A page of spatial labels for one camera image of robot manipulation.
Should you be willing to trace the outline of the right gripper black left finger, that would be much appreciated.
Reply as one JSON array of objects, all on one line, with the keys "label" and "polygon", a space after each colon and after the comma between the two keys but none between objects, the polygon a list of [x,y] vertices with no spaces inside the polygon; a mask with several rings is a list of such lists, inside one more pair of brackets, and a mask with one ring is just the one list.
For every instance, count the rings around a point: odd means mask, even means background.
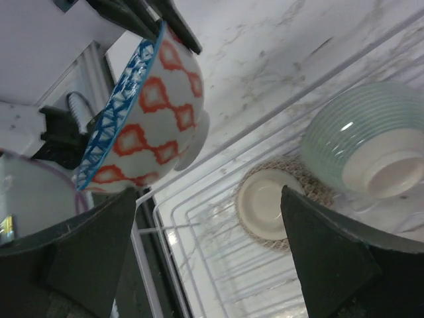
[{"label": "right gripper black left finger", "polygon": [[135,199],[126,189],[1,248],[1,316],[109,317]]}]

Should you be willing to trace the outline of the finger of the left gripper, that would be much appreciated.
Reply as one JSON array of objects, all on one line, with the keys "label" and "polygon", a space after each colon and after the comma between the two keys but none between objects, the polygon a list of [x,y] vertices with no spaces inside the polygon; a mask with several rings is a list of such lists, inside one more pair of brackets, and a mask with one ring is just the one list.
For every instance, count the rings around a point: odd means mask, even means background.
[{"label": "finger of the left gripper", "polygon": [[180,12],[176,9],[174,2],[171,0],[163,0],[162,4],[164,5],[162,14],[173,32],[186,48],[189,48],[192,52],[200,55],[202,52],[202,46],[180,15]]}]

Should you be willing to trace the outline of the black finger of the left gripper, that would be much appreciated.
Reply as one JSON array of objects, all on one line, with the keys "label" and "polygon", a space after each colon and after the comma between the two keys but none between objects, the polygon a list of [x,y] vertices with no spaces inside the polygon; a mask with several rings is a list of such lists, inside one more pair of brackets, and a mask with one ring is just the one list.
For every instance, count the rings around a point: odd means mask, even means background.
[{"label": "black finger of the left gripper", "polygon": [[157,41],[160,27],[143,1],[87,0],[87,3],[109,22],[144,39]]}]

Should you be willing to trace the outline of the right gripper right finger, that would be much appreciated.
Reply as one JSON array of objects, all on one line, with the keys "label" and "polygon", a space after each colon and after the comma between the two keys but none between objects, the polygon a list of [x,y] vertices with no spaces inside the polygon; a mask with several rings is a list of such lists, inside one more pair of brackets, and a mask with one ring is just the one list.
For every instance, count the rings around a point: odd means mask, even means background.
[{"label": "right gripper right finger", "polygon": [[285,186],[281,212],[309,317],[422,317],[423,243]]}]

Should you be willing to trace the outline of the grid patterned bowl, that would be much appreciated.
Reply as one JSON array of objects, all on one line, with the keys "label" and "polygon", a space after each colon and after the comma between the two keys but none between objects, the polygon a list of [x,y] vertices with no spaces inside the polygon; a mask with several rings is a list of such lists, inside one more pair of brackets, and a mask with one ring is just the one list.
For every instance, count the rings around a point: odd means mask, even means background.
[{"label": "grid patterned bowl", "polygon": [[279,252],[290,251],[280,208],[284,186],[330,208],[335,196],[297,155],[271,157],[249,169],[235,194],[239,223],[256,243]]}]

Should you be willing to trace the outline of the blue triangle patterned bowl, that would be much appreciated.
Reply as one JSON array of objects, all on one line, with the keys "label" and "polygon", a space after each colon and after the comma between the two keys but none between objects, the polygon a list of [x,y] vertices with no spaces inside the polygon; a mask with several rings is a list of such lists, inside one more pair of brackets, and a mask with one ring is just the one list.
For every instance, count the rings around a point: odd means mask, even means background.
[{"label": "blue triangle patterned bowl", "polygon": [[80,191],[148,187],[189,166],[209,129],[203,74],[167,23],[136,47],[100,113],[76,174]]}]

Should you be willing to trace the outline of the green glass bowl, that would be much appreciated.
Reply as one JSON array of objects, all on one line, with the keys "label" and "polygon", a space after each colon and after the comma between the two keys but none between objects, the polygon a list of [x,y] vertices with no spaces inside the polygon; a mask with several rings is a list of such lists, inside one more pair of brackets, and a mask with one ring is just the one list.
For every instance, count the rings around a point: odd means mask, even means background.
[{"label": "green glass bowl", "polygon": [[301,159],[323,183],[378,199],[423,181],[423,96],[398,81],[349,89],[311,120]]}]

